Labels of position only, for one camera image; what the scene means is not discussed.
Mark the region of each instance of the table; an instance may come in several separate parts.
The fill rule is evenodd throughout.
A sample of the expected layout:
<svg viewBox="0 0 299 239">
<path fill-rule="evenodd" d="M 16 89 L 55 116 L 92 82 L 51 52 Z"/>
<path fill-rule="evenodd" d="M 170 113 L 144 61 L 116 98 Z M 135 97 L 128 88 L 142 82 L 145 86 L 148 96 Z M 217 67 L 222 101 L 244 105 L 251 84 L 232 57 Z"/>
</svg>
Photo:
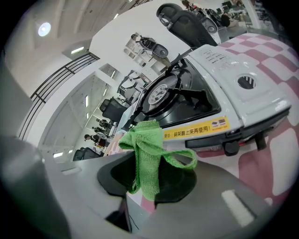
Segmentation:
<svg viewBox="0 0 299 239">
<path fill-rule="evenodd" d="M 217 165 L 239 178 L 269 204 L 282 202 L 288 195 L 299 166 L 299 57 L 286 44 L 254 33 L 246 33 L 217 46 L 253 62 L 267 74 L 288 96 L 292 103 L 290 114 L 267 138 L 267 148 L 257 151 L 256 144 L 242 146 L 237 155 L 226 157 L 223 151 L 196 152 L 198 160 Z M 120 128 L 134 111 L 124 113 L 109 155 L 123 152 L 118 140 L 124 131 Z M 167 150 L 184 148 L 185 144 L 168 145 Z M 142 192 L 128 193 L 147 212 L 154 211 L 154 203 Z"/>
</svg>

